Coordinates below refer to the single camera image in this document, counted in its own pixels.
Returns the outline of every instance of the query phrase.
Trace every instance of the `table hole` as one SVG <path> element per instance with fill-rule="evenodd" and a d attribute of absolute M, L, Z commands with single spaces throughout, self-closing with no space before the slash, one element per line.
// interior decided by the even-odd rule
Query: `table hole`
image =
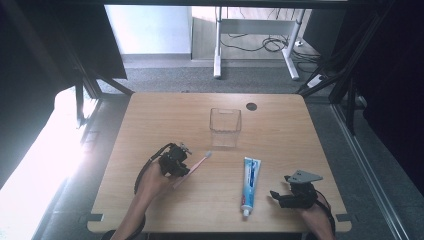
<path fill-rule="evenodd" d="M 256 109 L 258 109 L 258 106 L 256 105 L 256 103 L 248 103 L 246 104 L 246 108 L 250 111 L 255 111 Z"/>

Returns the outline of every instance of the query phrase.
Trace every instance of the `white desk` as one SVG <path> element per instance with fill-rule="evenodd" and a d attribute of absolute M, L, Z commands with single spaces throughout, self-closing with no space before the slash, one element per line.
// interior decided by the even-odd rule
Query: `white desk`
<path fill-rule="evenodd" d="M 282 50 L 284 60 L 293 80 L 299 79 L 296 67 L 291 59 L 294 43 L 302 25 L 305 9 L 301 9 L 296 21 L 281 20 L 248 20 L 248 19 L 222 19 L 222 7 L 218 9 L 216 19 L 216 43 L 213 65 L 213 76 L 221 77 L 221 34 L 258 34 L 258 35 L 290 35 L 289 45 Z"/>

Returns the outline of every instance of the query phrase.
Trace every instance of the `human hand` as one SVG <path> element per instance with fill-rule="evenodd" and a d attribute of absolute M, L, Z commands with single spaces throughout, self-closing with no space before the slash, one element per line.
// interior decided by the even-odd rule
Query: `human hand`
<path fill-rule="evenodd" d="M 153 200 L 161 192 L 173 185 L 178 177 L 163 176 L 158 161 L 150 164 L 144 172 L 138 186 L 137 195 L 143 195 L 143 198 Z"/>
<path fill-rule="evenodd" d="M 318 201 L 324 204 L 324 206 L 326 206 L 328 209 L 331 209 L 331 206 L 327 203 L 324 196 L 319 192 L 317 192 L 317 194 Z M 314 203 L 314 205 L 308 209 L 296 208 L 295 211 L 299 213 L 303 222 L 319 240 L 336 239 L 326 213 L 316 203 Z"/>

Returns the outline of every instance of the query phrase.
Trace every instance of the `clear plastic box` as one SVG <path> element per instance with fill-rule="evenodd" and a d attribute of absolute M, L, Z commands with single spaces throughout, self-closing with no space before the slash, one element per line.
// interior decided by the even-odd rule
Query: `clear plastic box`
<path fill-rule="evenodd" d="M 212 108 L 209 128 L 212 146 L 236 147 L 241 131 L 241 110 Z"/>

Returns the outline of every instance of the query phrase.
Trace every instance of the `wall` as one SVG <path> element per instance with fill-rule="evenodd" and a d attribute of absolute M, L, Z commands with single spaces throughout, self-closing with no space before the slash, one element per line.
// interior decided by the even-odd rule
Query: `wall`
<path fill-rule="evenodd" d="M 105 8 L 121 54 L 191 53 L 191 7 Z"/>

